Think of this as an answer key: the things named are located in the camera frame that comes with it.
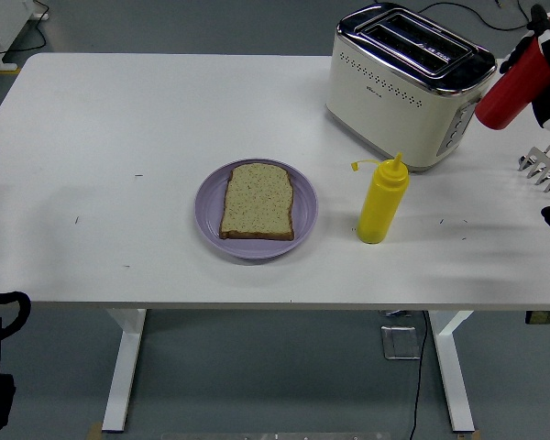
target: white metal table leg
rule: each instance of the white metal table leg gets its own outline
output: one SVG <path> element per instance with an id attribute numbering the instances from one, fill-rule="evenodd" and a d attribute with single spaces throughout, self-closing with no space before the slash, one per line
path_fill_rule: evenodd
<path id="1" fill-rule="evenodd" d="M 108 309 L 108 313 L 123 331 L 102 431 L 122 432 L 125 429 L 130 390 L 137 367 L 138 349 L 147 309 Z"/>
<path id="2" fill-rule="evenodd" d="M 442 373 L 446 402 L 450 412 L 452 430 L 456 432 L 474 432 L 475 425 L 468 405 L 467 389 L 458 361 L 457 346 L 452 332 L 469 316 L 472 311 L 442 312 L 430 311 L 430 321 L 438 362 Z"/>

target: purple plate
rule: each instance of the purple plate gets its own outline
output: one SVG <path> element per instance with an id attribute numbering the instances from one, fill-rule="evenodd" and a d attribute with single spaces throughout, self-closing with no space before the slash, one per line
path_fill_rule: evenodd
<path id="1" fill-rule="evenodd" d="M 224 212 L 224 196 L 230 171 L 245 163 L 268 163 L 287 170 L 293 185 L 291 219 L 295 238 L 292 241 L 233 239 L 218 235 Z M 242 259 L 270 259 L 302 243 L 314 227 L 318 216 L 318 199 L 307 178 L 289 165 L 270 159 L 244 159 L 229 163 L 210 174 L 195 196 L 195 221 L 203 236 L 224 252 Z"/>

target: cream toaster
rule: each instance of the cream toaster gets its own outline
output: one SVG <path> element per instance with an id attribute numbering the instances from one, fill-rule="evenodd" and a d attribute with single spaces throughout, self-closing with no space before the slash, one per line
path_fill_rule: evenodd
<path id="1" fill-rule="evenodd" d="M 326 105 L 382 156 L 425 171 L 457 148 L 496 67 L 482 47 L 378 3 L 338 23 Z"/>

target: slice of bread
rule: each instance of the slice of bread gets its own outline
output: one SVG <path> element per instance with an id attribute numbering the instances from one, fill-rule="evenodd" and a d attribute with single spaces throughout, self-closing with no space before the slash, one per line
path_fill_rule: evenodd
<path id="1" fill-rule="evenodd" d="M 293 240 L 293 186 L 277 165 L 248 163 L 230 173 L 220 238 Z"/>

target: yellow squeeze bottle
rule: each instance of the yellow squeeze bottle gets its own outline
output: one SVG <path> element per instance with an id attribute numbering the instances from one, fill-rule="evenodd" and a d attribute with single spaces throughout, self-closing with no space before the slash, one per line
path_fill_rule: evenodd
<path id="1" fill-rule="evenodd" d="M 402 163 L 402 154 L 379 165 L 368 187 L 357 226 L 357 235 L 365 243 L 380 243 L 389 231 L 393 217 L 410 183 L 407 167 Z M 358 170 L 358 162 L 352 164 Z"/>

